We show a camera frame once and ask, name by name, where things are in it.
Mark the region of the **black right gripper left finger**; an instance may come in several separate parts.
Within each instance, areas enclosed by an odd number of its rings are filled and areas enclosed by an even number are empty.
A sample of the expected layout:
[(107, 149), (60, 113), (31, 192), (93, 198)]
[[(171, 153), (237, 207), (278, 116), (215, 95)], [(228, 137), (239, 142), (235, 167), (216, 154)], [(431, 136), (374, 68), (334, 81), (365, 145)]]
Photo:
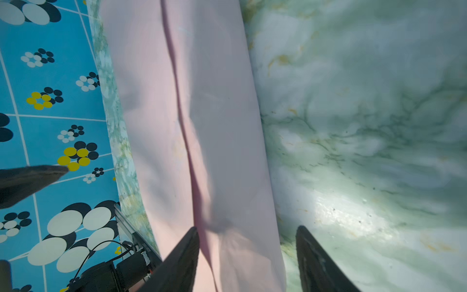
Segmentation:
[(192, 227), (139, 291), (192, 292), (198, 258), (199, 234), (197, 228)]

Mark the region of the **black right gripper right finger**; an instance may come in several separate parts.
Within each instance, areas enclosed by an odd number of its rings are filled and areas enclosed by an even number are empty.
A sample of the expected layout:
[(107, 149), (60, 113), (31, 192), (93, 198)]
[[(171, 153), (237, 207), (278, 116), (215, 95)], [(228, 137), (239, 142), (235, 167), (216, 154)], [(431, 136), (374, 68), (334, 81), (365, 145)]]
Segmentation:
[(296, 232), (297, 260), (305, 292), (360, 292), (305, 226)]

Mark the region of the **purple wrapping paper sheet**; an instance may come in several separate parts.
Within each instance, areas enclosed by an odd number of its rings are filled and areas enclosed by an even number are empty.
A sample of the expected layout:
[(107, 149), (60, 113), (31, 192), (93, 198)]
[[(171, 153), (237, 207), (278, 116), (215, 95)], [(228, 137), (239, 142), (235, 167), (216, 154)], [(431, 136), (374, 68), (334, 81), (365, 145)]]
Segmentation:
[(103, 1), (99, 13), (162, 257), (196, 227), (195, 291), (285, 291), (239, 2)]

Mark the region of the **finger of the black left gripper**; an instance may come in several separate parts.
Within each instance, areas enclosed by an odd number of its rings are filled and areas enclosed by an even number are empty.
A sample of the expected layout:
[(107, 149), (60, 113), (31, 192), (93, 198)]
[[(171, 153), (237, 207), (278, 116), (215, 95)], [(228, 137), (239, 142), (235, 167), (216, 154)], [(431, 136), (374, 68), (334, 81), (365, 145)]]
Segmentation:
[(58, 181), (69, 169), (60, 165), (27, 166), (1, 169), (1, 209), (20, 201)]

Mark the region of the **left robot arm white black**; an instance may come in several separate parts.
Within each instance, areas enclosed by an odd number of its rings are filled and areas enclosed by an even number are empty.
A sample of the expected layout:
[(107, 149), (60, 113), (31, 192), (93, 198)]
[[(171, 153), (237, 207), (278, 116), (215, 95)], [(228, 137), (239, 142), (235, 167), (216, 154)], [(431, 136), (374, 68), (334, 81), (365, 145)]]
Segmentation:
[[(23, 201), (35, 192), (58, 181), (69, 172), (59, 165), (39, 165), (1, 170), (1, 209)], [(135, 252), (118, 265), (114, 261), (124, 257), (133, 248), (123, 244), (124, 253), (114, 259), (95, 265), (75, 276), (68, 286), (70, 292), (128, 292), (149, 275), (150, 269), (142, 253)]]

